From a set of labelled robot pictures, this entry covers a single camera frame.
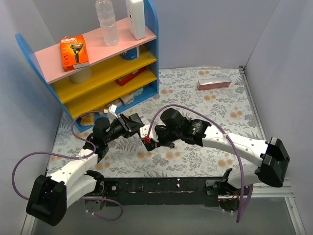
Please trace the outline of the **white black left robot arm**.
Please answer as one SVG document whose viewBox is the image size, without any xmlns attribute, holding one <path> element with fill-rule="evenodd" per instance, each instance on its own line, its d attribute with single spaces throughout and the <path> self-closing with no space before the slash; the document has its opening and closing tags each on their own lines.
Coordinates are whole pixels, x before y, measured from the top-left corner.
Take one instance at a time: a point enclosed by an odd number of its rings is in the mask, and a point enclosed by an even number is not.
<svg viewBox="0 0 313 235">
<path fill-rule="evenodd" d="M 143 126 L 138 114 L 120 114 L 113 121 L 98 118 L 77 158 L 49 176 L 40 175 L 34 182 L 26 213 L 51 225 L 57 225 L 67 208 L 81 197 L 95 200 L 117 195 L 119 184 L 105 182 L 104 176 L 92 170 L 107 154 L 108 144 L 119 138 L 129 138 Z"/>
</svg>

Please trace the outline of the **white remote control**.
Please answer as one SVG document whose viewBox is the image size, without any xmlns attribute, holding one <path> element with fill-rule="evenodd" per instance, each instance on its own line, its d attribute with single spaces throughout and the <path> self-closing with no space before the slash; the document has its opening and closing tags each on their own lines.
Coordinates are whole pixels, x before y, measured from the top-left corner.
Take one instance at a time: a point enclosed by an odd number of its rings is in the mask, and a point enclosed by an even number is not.
<svg viewBox="0 0 313 235">
<path fill-rule="evenodd" d="M 142 117 L 141 121 L 143 122 L 144 125 L 150 125 L 151 124 L 145 117 Z"/>
</svg>

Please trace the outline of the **black TV remote control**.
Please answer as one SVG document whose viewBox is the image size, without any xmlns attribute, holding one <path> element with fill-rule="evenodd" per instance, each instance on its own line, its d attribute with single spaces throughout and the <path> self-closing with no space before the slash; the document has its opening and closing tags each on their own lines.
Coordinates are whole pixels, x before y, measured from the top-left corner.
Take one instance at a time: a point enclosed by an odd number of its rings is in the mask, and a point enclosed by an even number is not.
<svg viewBox="0 0 313 235">
<path fill-rule="evenodd" d="M 157 148 L 158 137 L 155 127 L 144 117 L 137 113 L 130 115 L 129 119 L 136 122 L 135 130 L 140 136 L 147 151 L 153 151 Z"/>
</svg>

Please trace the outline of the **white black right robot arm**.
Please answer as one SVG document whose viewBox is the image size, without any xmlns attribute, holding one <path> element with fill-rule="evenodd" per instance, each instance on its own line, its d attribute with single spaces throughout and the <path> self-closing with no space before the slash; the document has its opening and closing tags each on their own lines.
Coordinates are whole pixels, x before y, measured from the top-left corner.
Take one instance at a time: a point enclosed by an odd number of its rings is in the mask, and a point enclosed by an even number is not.
<svg viewBox="0 0 313 235">
<path fill-rule="evenodd" d="M 225 173 L 221 182 L 224 193 L 231 195 L 241 187 L 256 183 L 275 188 L 283 186 L 290 157 L 280 139 L 255 140 L 228 134 L 212 121 L 187 119 L 173 108 L 165 110 L 160 118 L 163 125 L 153 128 L 159 146 L 171 146 L 181 140 L 190 145 L 222 150 L 250 162 Z"/>
</svg>

